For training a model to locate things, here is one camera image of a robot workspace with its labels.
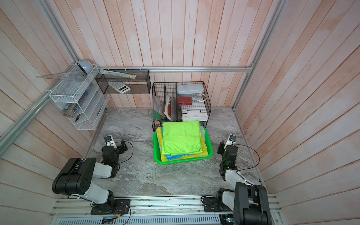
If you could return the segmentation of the green plastic basket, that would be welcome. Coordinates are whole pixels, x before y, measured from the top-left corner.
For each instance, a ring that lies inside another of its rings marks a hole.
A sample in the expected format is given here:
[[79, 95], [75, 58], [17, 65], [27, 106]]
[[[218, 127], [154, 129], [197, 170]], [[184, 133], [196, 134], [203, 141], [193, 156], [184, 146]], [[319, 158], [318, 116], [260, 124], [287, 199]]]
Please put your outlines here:
[[208, 132], [205, 127], [200, 126], [201, 133], [202, 133], [202, 147], [203, 153], [202, 154], [195, 154], [195, 155], [186, 155], [182, 156], [177, 159], [168, 160], [167, 157], [162, 154], [162, 128], [158, 127], [153, 136], [153, 147], [154, 147], [154, 159], [158, 164], [161, 165], [168, 165], [168, 164], [175, 164], [175, 163], [184, 163], [190, 161], [198, 161], [198, 160], [206, 160], [213, 156], [213, 147], [208, 135]]

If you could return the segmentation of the light green raincoat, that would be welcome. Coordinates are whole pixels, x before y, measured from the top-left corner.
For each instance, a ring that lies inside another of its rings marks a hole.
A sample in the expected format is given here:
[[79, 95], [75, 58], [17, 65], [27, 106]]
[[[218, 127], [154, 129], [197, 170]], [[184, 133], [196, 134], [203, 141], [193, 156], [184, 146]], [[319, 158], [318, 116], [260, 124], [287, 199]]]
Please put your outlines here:
[[165, 155], [201, 154], [202, 141], [199, 121], [163, 123], [162, 151]]

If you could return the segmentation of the yellow raincoat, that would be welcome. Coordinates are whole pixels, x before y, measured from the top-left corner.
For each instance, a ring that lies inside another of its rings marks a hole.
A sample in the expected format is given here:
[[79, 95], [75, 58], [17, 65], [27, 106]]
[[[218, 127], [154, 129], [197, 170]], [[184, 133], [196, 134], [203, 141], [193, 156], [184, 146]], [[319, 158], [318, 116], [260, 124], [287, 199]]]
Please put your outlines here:
[[172, 161], [167, 161], [165, 159], [165, 162], [162, 162], [161, 151], [159, 148], [158, 137], [157, 137], [157, 131], [154, 133], [154, 135], [155, 135], [154, 136], [154, 159], [158, 164], [165, 165], [165, 164], [171, 164], [171, 163], [175, 163], [175, 162], [185, 162], [185, 161], [189, 161], [191, 159], [203, 159], [203, 158], [209, 157], [210, 147], [207, 147], [206, 141], [204, 142], [204, 140], [202, 140], [202, 153], [187, 154], [187, 156], [182, 157], [180, 159], [176, 159], [176, 160], [172, 160]]

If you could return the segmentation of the blue raincoat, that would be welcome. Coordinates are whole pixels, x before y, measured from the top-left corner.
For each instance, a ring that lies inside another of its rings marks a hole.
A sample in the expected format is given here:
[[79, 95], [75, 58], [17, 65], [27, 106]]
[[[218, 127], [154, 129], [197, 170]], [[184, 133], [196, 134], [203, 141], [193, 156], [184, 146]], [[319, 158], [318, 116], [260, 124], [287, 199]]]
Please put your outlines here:
[[159, 148], [161, 151], [161, 160], [162, 162], [165, 162], [165, 159], [167, 161], [172, 161], [172, 160], [176, 160], [176, 159], [180, 159], [182, 157], [185, 157], [187, 155], [175, 155], [175, 156], [171, 156], [171, 155], [166, 155], [163, 149], [163, 128], [162, 127], [158, 127], [157, 128], [157, 138], [158, 138], [158, 143], [159, 143]]

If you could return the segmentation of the white translucent raincoat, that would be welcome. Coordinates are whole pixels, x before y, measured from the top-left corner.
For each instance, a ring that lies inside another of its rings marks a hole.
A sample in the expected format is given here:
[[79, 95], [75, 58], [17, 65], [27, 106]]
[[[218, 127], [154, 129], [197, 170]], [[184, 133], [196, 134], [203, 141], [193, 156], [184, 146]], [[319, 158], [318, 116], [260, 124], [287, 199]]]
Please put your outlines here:
[[205, 133], [205, 128], [202, 125], [200, 125], [200, 131], [201, 131], [202, 139], [205, 142], [206, 141], [206, 133]]

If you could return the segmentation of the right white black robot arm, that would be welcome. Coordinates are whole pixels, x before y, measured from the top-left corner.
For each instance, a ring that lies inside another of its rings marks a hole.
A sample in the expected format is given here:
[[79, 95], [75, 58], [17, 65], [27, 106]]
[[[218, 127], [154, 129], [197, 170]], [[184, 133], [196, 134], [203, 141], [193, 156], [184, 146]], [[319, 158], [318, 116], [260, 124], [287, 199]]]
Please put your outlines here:
[[222, 225], [271, 225], [267, 189], [250, 182], [236, 166], [239, 146], [244, 145], [236, 144], [233, 138], [219, 144], [219, 174], [232, 188], [221, 188], [215, 197], [202, 196], [204, 211], [224, 212], [219, 216]]

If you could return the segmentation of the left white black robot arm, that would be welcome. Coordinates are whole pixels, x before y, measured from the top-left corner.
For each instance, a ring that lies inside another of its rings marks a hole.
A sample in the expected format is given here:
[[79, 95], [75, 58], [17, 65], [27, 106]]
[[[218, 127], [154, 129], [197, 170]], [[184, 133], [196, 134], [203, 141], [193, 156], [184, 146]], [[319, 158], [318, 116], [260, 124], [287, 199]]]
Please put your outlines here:
[[114, 221], [131, 213], [130, 200], [116, 200], [112, 191], [99, 187], [92, 180], [115, 178], [123, 163], [119, 157], [128, 150], [129, 142], [114, 142], [111, 136], [107, 136], [105, 141], [101, 163], [94, 157], [69, 159], [54, 179], [52, 191], [84, 199], [90, 203], [91, 215], [114, 215]]

